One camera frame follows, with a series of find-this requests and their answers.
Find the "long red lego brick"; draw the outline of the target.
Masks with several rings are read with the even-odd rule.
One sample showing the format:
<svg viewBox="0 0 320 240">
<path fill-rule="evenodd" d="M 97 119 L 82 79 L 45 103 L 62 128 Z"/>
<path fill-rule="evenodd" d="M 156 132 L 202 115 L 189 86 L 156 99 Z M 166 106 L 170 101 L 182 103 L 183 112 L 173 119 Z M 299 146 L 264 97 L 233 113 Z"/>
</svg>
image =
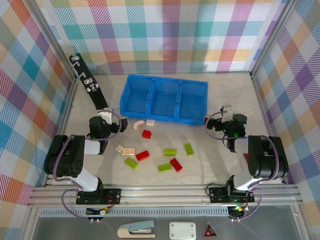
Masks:
<svg viewBox="0 0 320 240">
<path fill-rule="evenodd" d="M 179 161 L 176 158 L 171 159 L 170 164 L 177 173 L 183 169 L 182 165 L 179 163 Z"/>
<path fill-rule="evenodd" d="M 142 151 L 140 153 L 137 153 L 135 155 L 135 157 L 136 157 L 137 161 L 140 162 L 140 161 L 142 161 L 142 160 L 144 160 L 146 158 L 149 158 L 150 157 L 150 153 L 147 150 L 145 150 L 145 151 Z"/>
</svg>

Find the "blue three-compartment bin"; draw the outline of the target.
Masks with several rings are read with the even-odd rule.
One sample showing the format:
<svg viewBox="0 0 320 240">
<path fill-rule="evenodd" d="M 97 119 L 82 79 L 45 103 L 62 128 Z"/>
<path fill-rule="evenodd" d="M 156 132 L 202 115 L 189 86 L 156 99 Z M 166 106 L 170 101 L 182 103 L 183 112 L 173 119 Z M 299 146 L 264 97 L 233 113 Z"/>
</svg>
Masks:
<svg viewBox="0 0 320 240">
<path fill-rule="evenodd" d="M 129 74 L 119 106 L 124 117 L 202 126 L 208 109 L 208 83 Z"/>
</svg>

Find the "black power strip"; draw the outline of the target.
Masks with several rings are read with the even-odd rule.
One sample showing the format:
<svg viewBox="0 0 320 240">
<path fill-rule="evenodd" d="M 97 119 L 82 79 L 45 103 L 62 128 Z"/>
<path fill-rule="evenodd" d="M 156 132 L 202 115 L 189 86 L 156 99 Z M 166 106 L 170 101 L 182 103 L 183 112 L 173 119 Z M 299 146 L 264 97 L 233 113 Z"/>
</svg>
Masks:
<svg viewBox="0 0 320 240">
<path fill-rule="evenodd" d="M 108 108 L 107 101 L 102 93 L 100 85 L 86 64 L 80 53 L 74 53 L 69 56 L 69 61 L 72 64 L 77 78 L 85 88 L 86 93 L 92 100 L 97 111 Z"/>
</svg>

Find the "small wiring connector module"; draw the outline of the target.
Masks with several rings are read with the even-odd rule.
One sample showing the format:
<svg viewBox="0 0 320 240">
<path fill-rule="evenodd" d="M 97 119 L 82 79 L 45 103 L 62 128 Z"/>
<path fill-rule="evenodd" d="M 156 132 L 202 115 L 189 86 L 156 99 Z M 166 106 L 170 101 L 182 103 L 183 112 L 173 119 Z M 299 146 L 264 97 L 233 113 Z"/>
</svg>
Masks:
<svg viewBox="0 0 320 240">
<path fill-rule="evenodd" d="M 245 216 L 246 207 L 245 206 L 228 206 L 228 214 L 230 219 L 243 218 Z"/>
<path fill-rule="evenodd" d="M 111 212 L 111 206 L 106 206 L 103 208 L 86 208 L 86 215 L 99 215 L 105 216 Z"/>
</svg>

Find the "grey-blue stapler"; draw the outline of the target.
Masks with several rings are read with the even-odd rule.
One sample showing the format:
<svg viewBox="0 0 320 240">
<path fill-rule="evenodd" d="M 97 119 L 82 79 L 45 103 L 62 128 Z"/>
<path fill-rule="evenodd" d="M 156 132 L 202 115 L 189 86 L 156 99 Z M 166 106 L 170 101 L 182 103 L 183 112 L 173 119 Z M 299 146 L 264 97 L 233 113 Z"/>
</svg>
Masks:
<svg viewBox="0 0 320 240">
<path fill-rule="evenodd" d="M 117 230 L 117 236 L 122 239 L 151 239 L 156 235 L 152 233 L 155 223 L 153 220 L 126 223 Z"/>
</svg>

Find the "red triangle sign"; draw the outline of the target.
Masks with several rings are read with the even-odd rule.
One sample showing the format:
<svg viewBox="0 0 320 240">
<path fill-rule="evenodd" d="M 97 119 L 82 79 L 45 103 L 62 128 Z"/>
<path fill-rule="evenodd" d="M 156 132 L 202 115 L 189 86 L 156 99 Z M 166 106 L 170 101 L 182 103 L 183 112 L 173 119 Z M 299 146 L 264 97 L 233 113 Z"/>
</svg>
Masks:
<svg viewBox="0 0 320 240">
<path fill-rule="evenodd" d="M 211 237 L 217 237 L 217 233 L 214 230 L 214 228 L 212 227 L 212 225 L 208 222 L 203 234 L 204 238 L 211 238 Z"/>
</svg>

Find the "white rectangular plate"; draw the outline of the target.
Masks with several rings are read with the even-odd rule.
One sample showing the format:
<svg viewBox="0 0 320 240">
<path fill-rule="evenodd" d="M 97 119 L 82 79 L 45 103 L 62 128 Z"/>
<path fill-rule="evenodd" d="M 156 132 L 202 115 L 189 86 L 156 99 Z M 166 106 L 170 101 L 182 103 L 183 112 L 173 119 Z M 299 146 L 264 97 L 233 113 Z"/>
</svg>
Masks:
<svg viewBox="0 0 320 240">
<path fill-rule="evenodd" d="M 194 222 L 172 221 L 169 223 L 170 240 L 196 240 L 196 224 Z"/>
</svg>

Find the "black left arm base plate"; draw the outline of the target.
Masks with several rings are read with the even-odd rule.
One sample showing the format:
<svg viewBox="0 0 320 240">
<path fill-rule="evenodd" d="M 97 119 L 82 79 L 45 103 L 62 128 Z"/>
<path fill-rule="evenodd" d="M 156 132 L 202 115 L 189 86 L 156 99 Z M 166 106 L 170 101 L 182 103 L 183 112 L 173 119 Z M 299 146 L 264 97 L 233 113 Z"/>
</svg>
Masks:
<svg viewBox="0 0 320 240">
<path fill-rule="evenodd" d="M 121 200 L 120 188 L 104 188 L 96 191 L 78 191 L 77 205 L 119 205 Z"/>
</svg>

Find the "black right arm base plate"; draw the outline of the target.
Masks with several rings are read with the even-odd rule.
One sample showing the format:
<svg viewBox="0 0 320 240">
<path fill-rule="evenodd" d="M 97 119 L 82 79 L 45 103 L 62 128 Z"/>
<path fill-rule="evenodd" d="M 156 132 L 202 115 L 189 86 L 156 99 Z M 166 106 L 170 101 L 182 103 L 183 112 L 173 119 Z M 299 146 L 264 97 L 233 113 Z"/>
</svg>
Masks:
<svg viewBox="0 0 320 240">
<path fill-rule="evenodd" d="M 230 190 L 226 187 L 210 187 L 209 188 L 210 203 L 254 203 L 255 197 L 253 192 L 243 190 Z"/>
</svg>

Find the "aluminium mounting rail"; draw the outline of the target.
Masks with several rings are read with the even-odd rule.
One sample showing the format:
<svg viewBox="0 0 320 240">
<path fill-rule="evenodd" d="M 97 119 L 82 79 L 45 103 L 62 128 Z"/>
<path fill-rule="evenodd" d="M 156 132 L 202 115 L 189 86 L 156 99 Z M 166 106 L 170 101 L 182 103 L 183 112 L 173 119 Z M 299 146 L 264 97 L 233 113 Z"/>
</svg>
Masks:
<svg viewBox="0 0 320 240">
<path fill-rule="evenodd" d="M 115 184 L 106 189 L 121 189 L 119 207 L 193 207 L 210 206 L 205 184 Z M 61 196 L 71 185 L 46 185 L 33 189 L 28 207 L 61 207 Z M 261 184 L 261 205 L 278 206 L 302 204 L 294 184 Z"/>
</svg>

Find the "aluminium frame post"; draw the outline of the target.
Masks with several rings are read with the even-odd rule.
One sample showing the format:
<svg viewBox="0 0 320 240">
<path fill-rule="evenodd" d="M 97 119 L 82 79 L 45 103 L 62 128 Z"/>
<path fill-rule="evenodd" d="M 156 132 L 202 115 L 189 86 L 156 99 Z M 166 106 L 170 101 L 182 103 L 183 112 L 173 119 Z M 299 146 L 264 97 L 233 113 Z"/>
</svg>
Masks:
<svg viewBox="0 0 320 240">
<path fill-rule="evenodd" d="M 48 22 L 46 21 L 46 18 L 44 17 L 41 9 L 36 3 L 36 0 L 24 0 L 26 6 L 28 7 L 30 13 L 34 17 L 35 21 L 39 25 L 39 28 L 41 29 L 43 35 L 47 39 L 48 43 L 52 47 L 54 53 L 56 54 L 57 59 L 61 62 L 61 65 L 63 66 L 64 70 L 66 71 L 66 74 L 68 78 L 74 82 L 76 80 L 75 74 L 73 71 L 73 68 L 70 66 L 70 62 L 65 56 L 65 53 L 63 49 L 61 48 L 60 44 L 58 43 L 54 33 L 52 32 L 52 29 Z"/>
<path fill-rule="evenodd" d="M 263 64 L 266 61 L 268 54 L 271 51 L 271 48 L 273 47 L 275 42 L 278 40 L 280 34 L 282 33 L 283 28 L 285 27 L 290 15 L 292 14 L 298 2 L 299 0 L 286 0 L 282 11 L 277 21 L 275 22 L 273 28 L 271 29 L 270 35 L 268 36 L 250 72 L 250 77 L 252 80 L 255 79 L 258 71 L 263 67 Z"/>
</svg>

